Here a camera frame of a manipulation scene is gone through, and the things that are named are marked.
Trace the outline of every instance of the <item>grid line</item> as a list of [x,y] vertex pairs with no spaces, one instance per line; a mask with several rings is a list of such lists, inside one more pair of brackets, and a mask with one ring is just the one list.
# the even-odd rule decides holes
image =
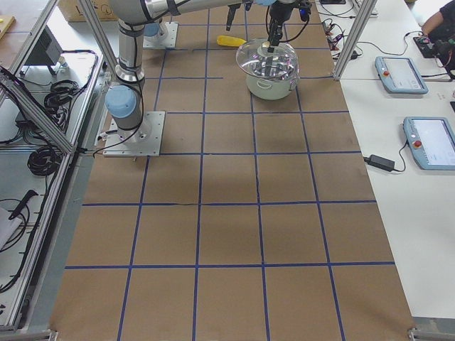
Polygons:
[[[296,91],[296,95],[297,95],[297,103],[299,105],[299,108],[301,109],[301,100],[300,100],[298,91]],[[301,123],[302,123],[302,128],[304,130],[304,139],[305,139],[306,149],[308,151],[311,151],[309,141],[308,141],[308,135],[306,132],[306,127],[305,127],[305,117],[304,117],[303,113],[301,113]],[[311,152],[308,154],[308,159],[309,159],[311,179],[312,179],[313,187],[314,187],[314,195],[316,198],[316,206],[318,209],[319,222],[321,224],[321,233],[322,233],[322,237],[323,237],[323,244],[324,244],[324,249],[325,249],[327,263],[328,263],[328,273],[329,273],[330,281],[331,281],[333,301],[335,303],[336,315],[338,318],[338,326],[340,328],[340,334],[341,334],[342,341],[346,341],[346,336],[345,336],[344,328],[343,328],[343,320],[341,318],[340,306],[338,303],[338,296],[336,293],[335,280],[333,278],[333,272],[332,272],[331,261],[330,261],[330,253],[328,250],[328,243],[327,243],[327,237],[326,237],[326,230],[324,228],[324,223],[323,223],[323,218],[322,218],[321,202],[319,201],[319,193],[318,193],[318,188],[317,188],[317,184],[316,184],[316,175],[314,173],[313,161],[311,159]]]
[[[261,202],[261,206],[271,205],[311,205],[311,204],[372,204],[377,203],[376,200],[309,200],[309,201],[286,201],[286,202]],[[91,204],[82,204],[83,207],[106,207],[106,206],[256,206],[257,202],[210,202],[210,203],[178,203],[178,202],[98,202]]]
[[210,10],[207,12],[207,31],[206,31],[206,51],[205,51],[205,82],[204,98],[202,107],[202,134],[200,138],[200,166],[199,166],[199,193],[198,193],[198,226],[196,232],[196,265],[194,271],[194,298],[193,298],[193,331],[192,341],[196,341],[196,328],[198,323],[198,281],[199,281],[199,252],[200,252],[200,216],[202,211],[202,184],[203,184],[203,166],[204,166],[204,138],[205,138],[205,109],[207,100],[207,76],[208,76],[208,37],[210,34]]
[[132,250],[131,250],[131,256],[129,259],[127,284],[125,286],[125,291],[124,291],[124,296],[123,296],[122,312],[120,315],[119,329],[118,329],[118,333],[117,333],[117,341],[120,341],[122,339],[123,322],[124,322],[124,317],[125,317],[125,310],[127,308],[129,284],[131,283],[131,276],[132,276],[133,265],[134,265],[134,252],[136,251],[137,236],[139,233],[139,225],[141,222],[141,211],[142,211],[141,203],[142,203],[142,200],[144,199],[149,164],[150,164],[150,156],[147,156],[147,161],[146,161],[145,170],[144,170],[144,178],[142,181],[141,197],[140,197],[139,208],[138,208],[137,218],[136,218],[136,227],[134,228],[133,245],[132,245]]
[[87,269],[243,269],[243,268],[318,268],[337,266],[394,266],[394,261],[344,261],[318,263],[270,263],[270,264],[136,264],[136,265],[69,265],[65,270]]
[[[248,24],[247,15],[245,12],[245,34],[248,40]],[[255,158],[255,180],[256,180],[256,196],[257,196],[257,219],[259,222],[259,246],[261,250],[261,275],[262,275],[262,296],[264,299],[264,322],[265,322],[265,335],[267,341],[271,340],[270,337],[270,321],[269,321],[269,304],[267,301],[267,278],[265,273],[265,257],[264,257],[264,237],[262,232],[262,210],[261,210],[261,194],[259,191],[259,165],[257,162],[257,142],[256,142],[256,124],[255,124],[255,109],[253,102],[253,94],[250,93],[250,108],[251,108],[251,120],[253,128],[253,150]]]

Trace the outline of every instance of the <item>metal mounting plate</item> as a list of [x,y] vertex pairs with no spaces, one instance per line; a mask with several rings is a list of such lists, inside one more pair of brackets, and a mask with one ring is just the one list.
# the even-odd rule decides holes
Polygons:
[[[103,151],[106,157],[135,157],[135,156],[159,156],[161,148],[161,138],[163,136],[165,112],[146,112],[144,120],[151,126],[151,133],[143,141],[136,144],[119,144],[120,138],[118,134],[107,136],[105,146],[108,149]],[[109,130],[116,130],[117,125],[112,120]]]
[[167,48],[176,48],[178,23],[164,23],[168,29],[168,35],[164,39],[152,38],[147,40],[144,37],[144,49],[146,50],[165,50]]

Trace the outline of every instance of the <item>black cable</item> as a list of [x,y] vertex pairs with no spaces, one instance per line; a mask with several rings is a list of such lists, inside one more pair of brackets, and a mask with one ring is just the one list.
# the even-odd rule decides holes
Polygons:
[[[8,79],[10,79],[10,81],[14,82],[16,85],[18,85],[25,93],[26,95],[30,98],[30,100],[35,103],[41,110],[42,112],[45,114],[46,113],[46,108],[41,105],[40,102],[38,102],[35,97],[33,97],[33,95],[30,93],[30,91],[27,89],[27,87],[22,83],[22,81],[17,78],[15,75],[13,75],[12,73],[10,73],[6,68],[4,68],[3,66],[0,65],[0,72],[3,73],[5,76],[8,77]],[[2,84],[2,87],[9,93],[9,94],[13,94],[11,92],[11,90],[9,90],[6,86],[4,86]]]
[[52,188],[52,184],[55,181],[56,175],[57,175],[57,173],[54,173],[54,175],[52,177],[52,180],[50,181],[49,184],[48,184],[48,177],[47,176],[45,177],[45,188],[46,189],[45,189],[45,193],[44,193],[44,196],[43,196],[43,201],[41,202],[40,210],[39,210],[38,216],[36,218],[35,224],[33,225],[33,228],[31,229],[31,231],[30,231],[30,233],[28,235],[27,245],[26,245],[25,250],[22,253],[21,264],[19,265],[19,268],[18,268],[18,271],[16,272],[16,274],[11,276],[11,280],[7,284],[0,285],[0,293],[4,293],[4,292],[8,291],[9,289],[11,289],[14,286],[14,284],[16,284],[17,280],[21,277],[21,274],[22,274],[23,268],[25,266],[28,254],[30,253],[31,247],[33,245],[33,240],[35,238],[36,231],[38,230],[38,227],[39,227],[40,222],[41,222],[41,218],[42,218],[43,213],[44,213],[44,205],[47,202],[47,199],[48,199],[48,196],[49,196],[49,192],[50,192],[50,189]]
[[37,83],[37,82],[32,82],[31,80],[26,80],[23,77],[18,77],[18,79],[20,79],[20,80],[22,80],[24,82],[30,83],[30,84],[38,85],[39,87],[48,87],[49,85],[52,85],[52,82],[49,82],[48,84],[40,84],[40,83]]
[[293,40],[296,40],[301,34],[302,32],[305,30],[305,28],[308,26],[308,23],[310,21],[308,20],[305,24],[304,24],[304,27],[301,28],[301,30],[291,39],[287,39],[287,40],[281,40],[280,43],[289,43],[290,41],[293,41]]
[[34,142],[32,142],[32,141],[29,141],[29,140],[28,140],[28,137],[27,137],[27,134],[28,134],[28,136],[31,137],[32,139],[37,139],[37,140],[41,140],[41,141],[44,139],[44,138],[42,138],[42,137],[32,135],[32,134],[31,134],[31,130],[25,130],[24,133],[23,133],[22,138],[23,138],[23,140],[24,140],[27,144],[29,144],[29,145],[31,145],[31,146],[38,146],[38,147],[47,146],[47,144],[36,144],[36,143],[34,143]]
[[270,12],[270,6],[267,6],[267,10],[265,11],[265,31],[267,32],[267,35],[270,34],[270,31],[269,31],[269,12]]
[[354,19],[355,18],[355,16],[342,16],[343,14],[351,12],[354,9],[354,5],[352,5],[347,11],[344,11],[342,13],[332,13],[323,4],[321,4],[321,2],[319,2],[319,3],[321,5],[321,7],[324,9],[324,11],[327,12],[327,13],[318,12],[319,14],[323,14],[324,16],[335,16],[337,18],[347,18],[347,19]]
[[421,75],[420,77],[422,78],[430,78],[430,77],[436,77],[436,76],[450,76],[448,72],[445,72],[445,73],[437,73],[435,75]]
[[405,147],[409,144],[408,141],[405,142],[405,144],[403,145],[403,147],[401,147],[401,149],[398,151],[398,155],[400,155],[400,158],[401,160],[403,161],[403,169],[402,170],[398,170],[396,168],[394,168],[393,170],[395,172],[398,172],[398,173],[403,173],[405,170],[406,170],[406,162],[405,162],[405,158],[403,158],[403,155],[401,155],[401,152],[403,151],[403,149],[405,149]]
[[32,174],[47,176],[54,173],[62,162],[62,156],[51,145],[43,146],[30,154],[27,167]]
[[379,46],[377,46],[376,44],[374,43],[371,43],[370,41],[358,41],[357,43],[362,43],[362,44],[370,44],[370,45],[373,45],[375,48],[377,48],[380,52],[384,53],[385,55],[404,55],[407,51],[407,48],[409,47],[409,44],[407,43],[406,41],[406,37],[411,34],[411,33],[419,33],[421,31],[410,31],[410,32],[407,32],[404,36],[403,36],[403,41],[405,42],[405,50],[401,53],[389,53],[389,52],[385,52],[383,51]]
[[[17,199],[3,199],[3,200],[0,200],[0,202],[4,202],[4,201],[16,201],[16,202],[20,202],[20,200],[17,200]],[[12,235],[8,241],[5,243],[5,245],[3,246],[3,249],[0,250],[0,252],[5,252],[6,250],[9,250],[11,247],[13,247],[14,245],[16,245],[17,243],[19,243],[19,241],[21,240],[22,236],[25,234],[25,231],[26,231],[26,228],[27,228],[27,225],[28,225],[28,221],[30,220],[30,209],[28,208],[28,205],[26,204],[25,205],[25,208],[27,210],[27,215],[24,216],[23,213],[19,213],[19,216],[22,218],[22,223],[19,225],[23,225],[22,229],[19,230],[19,233],[17,233],[16,235]]]
[[102,136],[103,134],[110,135],[110,134],[115,134],[115,133],[117,133],[117,132],[118,132],[117,129],[114,129],[114,130],[107,130],[107,131],[105,131],[104,133],[101,133],[100,135],[98,135],[97,141],[101,141],[101,140],[103,139],[103,136]]
[[87,89],[90,81],[93,78],[95,66],[98,64],[98,54],[96,54],[96,52],[93,50],[64,50],[63,53],[90,53],[90,54],[93,54],[95,57],[93,65],[92,65],[90,73],[89,73],[89,76],[88,76],[88,79],[87,79],[87,82],[73,95],[73,98],[69,102],[65,125],[63,126],[63,131],[66,132],[68,130],[71,113],[73,112],[75,102],[77,101],[79,96]]
[[20,140],[22,138],[22,135],[23,135],[23,130],[21,128],[19,128],[18,131],[16,132],[16,135],[14,135],[14,137],[12,137],[8,140],[0,141],[0,144],[12,144],[13,142]]

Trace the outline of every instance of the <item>table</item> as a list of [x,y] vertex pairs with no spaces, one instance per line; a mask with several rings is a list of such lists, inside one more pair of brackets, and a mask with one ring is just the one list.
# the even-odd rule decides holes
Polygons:
[[[344,5],[324,5],[331,13],[343,13],[352,7],[350,0]],[[418,36],[420,26],[415,21],[413,15],[408,9],[404,1],[397,0],[378,0],[375,6],[378,9],[379,16],[370,18],[365,29],[362,32],[359,41],[366,41],[376,44],[382,51],[386,53],[402,54],[405,51],[406,43],[408,47],[403,54],[405,57],[413,59],[421,75],[437,75],[444,73],[445,69],[441,68],[441,63],[436,59],[423,58],[415,45],[412,37]],[[326,13],[323,7],[318,4],[320,13]],[[355,10],[348,12],[343,16],[355,15]],[[353,18],[337,18],[321,14],[321,19],[331,18],[334,23],[337,23],[344,31],[345,35],[349,35],[350,28],[353,25]],[[340,33],[340,30],[335,29],[335,34]],[[374,66],[375,58],[379,55],[384,56],[376,47],[371,44],[359,43],[355,49],[358,53],[363,53],[356,60],[352,60],[346,66],[343,79],[354,80],[375,80],[378,78],[378,73]],[[449,79],[448,76],[442,76],[434,79]]]
[[[414,6],[424,5],[418,2]],[[324,12],[319,3],[317,6]],[[346,5],[324,7],[341,13],[350,8],[350,0]],[[375,43],[386,52],[402,52],[403,35],[419,30],[411,11],[405,2],[396,0],[378,0],[376,8],[379,16],[369,19],[360,41]],[[353,22],[349,18],[323,14],[321,17],[323,20],[332,18],[346,29],[346,34]],[[421,56],[411,35],[407,41],[409,48],[404,56],[411,57],[423,75],[441,72],[435,60]],[[349,62],[341,78],[359,144],[364,156],[374,153],[395,160],[400,169],[398,151],[405,142],[403,119],[407,116],[446,117],[455,126],[455,113],[449,104],[455,100],[455,84],[427,79],[429,93],[426,95],[388,94],[374,67],[375,57],[383,54],[371,45],[359,46],[363,56]],[[452,212],[455,197],[452,193],[455,176],[451,171],[419,169],[409,148],[402,154],[407,166],[404,173],[386,173],[370,166],[367,169],[407,302],[414,317],[454,319],[455,215]]]

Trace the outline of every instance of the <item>floor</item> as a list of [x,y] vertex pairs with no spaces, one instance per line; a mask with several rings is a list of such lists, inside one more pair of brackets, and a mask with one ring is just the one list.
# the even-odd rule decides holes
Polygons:
[[[264,37],[264,12],[239,12],[230,35]],[[298,89],[273,102],[216,45],[226,13],[178,17],[178,49],[145,52],[161,155],[96,157],[50,327],[63,341],[407,340],[317,13],[292,42]]]

